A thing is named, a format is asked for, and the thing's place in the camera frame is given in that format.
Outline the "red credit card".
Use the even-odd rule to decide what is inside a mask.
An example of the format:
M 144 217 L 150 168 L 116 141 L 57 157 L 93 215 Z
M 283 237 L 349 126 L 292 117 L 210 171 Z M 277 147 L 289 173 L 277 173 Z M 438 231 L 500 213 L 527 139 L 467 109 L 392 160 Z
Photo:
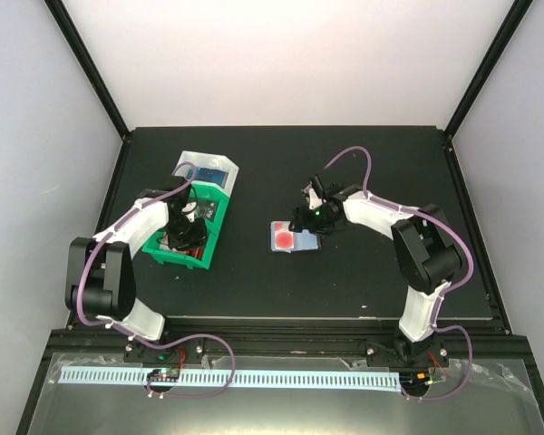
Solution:
M 200 246 L 193 249 L 187 249 L 187 250 L 179 250 L 176 248 L 171 248 L 168 243 L 167 236 L 159 237 L 157 239 L 159 243 L 159 249 L 162 251 L 170 252 L 172 254 L 180 255 L 180 256 L 189 256 L 196 259 L 201 259 L 203 257 L 203 252 L 205 247 Z

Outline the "white card with red circle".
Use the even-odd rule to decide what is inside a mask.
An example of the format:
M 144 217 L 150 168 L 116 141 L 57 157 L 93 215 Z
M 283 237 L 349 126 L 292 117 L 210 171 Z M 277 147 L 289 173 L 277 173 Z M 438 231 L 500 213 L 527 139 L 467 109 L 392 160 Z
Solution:
M 286 221 L 273 221 L 270 224 L 270 245 L 274 252 L 291 252 L 295 248 L 295 236 Z

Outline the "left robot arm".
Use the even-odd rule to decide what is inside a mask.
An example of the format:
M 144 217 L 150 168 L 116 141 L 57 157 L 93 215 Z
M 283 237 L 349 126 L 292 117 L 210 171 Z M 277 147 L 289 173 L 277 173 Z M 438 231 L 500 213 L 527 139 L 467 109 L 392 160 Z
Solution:
M 145 340 L 144 350 L 157 362 L 176 352 L 175 337 L 164 331 L 166 317 L 137 297 L 132 259 L 156 232 L 171 251 L 203 247 L 205 219 L 193 217 L 198 204 L 192 182 L 168 177 L 164 190 L 147 189 L 110 227 L 69 247 L 65 303 L 87 326 L 117 327 L 132 340 Z

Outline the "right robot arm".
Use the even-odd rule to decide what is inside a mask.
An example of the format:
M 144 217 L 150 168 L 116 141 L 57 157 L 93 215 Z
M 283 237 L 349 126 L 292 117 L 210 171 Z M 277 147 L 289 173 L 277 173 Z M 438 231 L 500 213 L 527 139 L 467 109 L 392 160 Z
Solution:
M 359 185 L 324 183 L 318 174 L 309 180 L 303 194 L 306 204 L 294 209 L 289 224 L 292 231 L 328 236 L 339 224 L 357 225 L 393 241 L 400 272 L 408 284 L 393 351 L 400 363 L 417 364 L 441 331 L 438 316 L 445 296 L 472 277 L 470 249 L 435 205 L 403 206 Z

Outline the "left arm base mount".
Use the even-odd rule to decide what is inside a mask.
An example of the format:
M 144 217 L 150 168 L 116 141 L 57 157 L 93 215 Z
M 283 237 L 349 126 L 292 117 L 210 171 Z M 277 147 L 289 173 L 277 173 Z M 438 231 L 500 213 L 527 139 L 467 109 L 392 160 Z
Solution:
M 136 340 L 126 340 L 122 344 L 123 360 L 126 363 L 141 363 L 146 366 L 200 364 L 208 340 L 205 334 L 193 334 L 185 341 L 182 338 L 170 338 L 165 343 L 178 343 L 165 349 L 155 349 Z

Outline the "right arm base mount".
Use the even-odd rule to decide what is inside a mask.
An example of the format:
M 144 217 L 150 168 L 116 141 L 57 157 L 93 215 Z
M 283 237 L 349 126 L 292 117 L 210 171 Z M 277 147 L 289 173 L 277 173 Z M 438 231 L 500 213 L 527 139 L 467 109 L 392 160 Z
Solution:
M 373 366 L 426 369 L 435 363 L 449 366 L 448 358 L 442 355 L 444 344 L 434 336 L 417 343 L 404 335 L 379 335 L 371 337 L 365 344 L 367 363 Z

